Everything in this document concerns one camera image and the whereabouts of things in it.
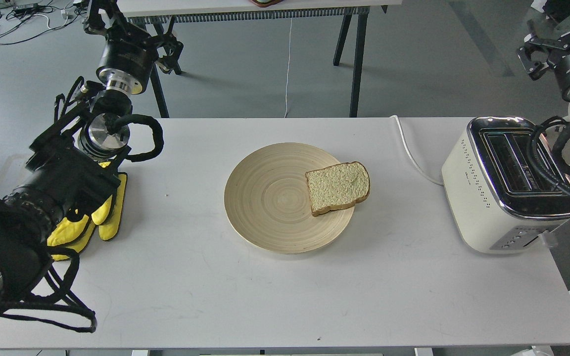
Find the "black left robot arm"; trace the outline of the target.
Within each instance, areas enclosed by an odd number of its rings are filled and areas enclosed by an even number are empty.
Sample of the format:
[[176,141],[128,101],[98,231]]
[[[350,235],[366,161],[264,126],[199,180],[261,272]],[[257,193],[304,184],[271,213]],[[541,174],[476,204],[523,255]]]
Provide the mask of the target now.
[[172,29],[150,35],[127,22],[115,0],[91,0],[84,30],[106,41],[97,81],[78,78],[55,99],[54,122],[26,163],[29,178],[0,198],[0,318],[93,333],[95,312],[72,291],[81,251],[98,232],[117,234],[124,207],[124,161],[159,156],[163,129],[133,113],[159,67],[177,68],[183,43]]

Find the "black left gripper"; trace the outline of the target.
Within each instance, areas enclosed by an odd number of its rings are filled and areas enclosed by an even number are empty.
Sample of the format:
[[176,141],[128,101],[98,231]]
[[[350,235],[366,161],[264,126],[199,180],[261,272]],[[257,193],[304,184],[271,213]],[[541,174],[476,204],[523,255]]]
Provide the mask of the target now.
[[[117,236],[124,209],[126,172],[105,169],[71,143],[32,144],[30,176],[3,198],[33,233],[50,233],[48,246],[81,253],[98,227],[102,241]],[[69,212],[84,216],[64,219]]]

